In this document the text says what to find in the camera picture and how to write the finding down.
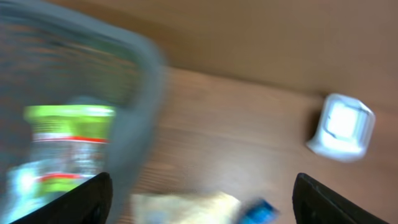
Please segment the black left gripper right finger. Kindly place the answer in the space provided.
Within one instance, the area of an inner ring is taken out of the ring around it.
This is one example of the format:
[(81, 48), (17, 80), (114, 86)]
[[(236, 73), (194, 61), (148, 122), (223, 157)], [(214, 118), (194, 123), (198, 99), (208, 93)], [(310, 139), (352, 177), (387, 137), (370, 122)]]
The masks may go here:
[(387, 224), (305, 173), (294, 183), (297, 224)]

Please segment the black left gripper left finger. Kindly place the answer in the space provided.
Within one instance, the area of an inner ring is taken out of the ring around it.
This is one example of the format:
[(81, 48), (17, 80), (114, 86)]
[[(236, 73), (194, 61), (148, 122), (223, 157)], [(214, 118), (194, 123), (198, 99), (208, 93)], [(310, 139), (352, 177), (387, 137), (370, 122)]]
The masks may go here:
[(112, 199), (112, 179), (102, 172), (13, 224), (105, 224)]

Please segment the blue snack packet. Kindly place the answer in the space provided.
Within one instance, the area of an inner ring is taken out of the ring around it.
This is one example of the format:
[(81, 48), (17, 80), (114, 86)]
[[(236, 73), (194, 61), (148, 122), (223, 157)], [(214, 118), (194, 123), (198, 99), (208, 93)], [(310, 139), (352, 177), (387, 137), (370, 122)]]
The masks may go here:
[(237, 224), (267, 224), (279, 216), (279, 211), (267, 200), (260, 198), (243, 210)]

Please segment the green clear snack bag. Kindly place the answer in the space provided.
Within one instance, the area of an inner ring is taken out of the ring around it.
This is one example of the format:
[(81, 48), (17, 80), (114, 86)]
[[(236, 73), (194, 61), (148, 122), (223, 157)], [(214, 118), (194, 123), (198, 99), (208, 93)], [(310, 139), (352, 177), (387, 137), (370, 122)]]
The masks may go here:
[(108, 133), (116, 112), (102, 105), (30, 106), (28, 163), (10, 171), (4, 223), (40, 209), (103, 171)]

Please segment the beige paper snack bag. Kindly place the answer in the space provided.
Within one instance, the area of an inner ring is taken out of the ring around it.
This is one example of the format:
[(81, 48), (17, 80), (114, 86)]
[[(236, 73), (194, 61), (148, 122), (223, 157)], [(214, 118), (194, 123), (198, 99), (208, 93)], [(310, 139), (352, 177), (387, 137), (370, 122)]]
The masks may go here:
[(230, 224), (241, 202), (223, 192), (206, 194), (132, 194), (136, 224)]

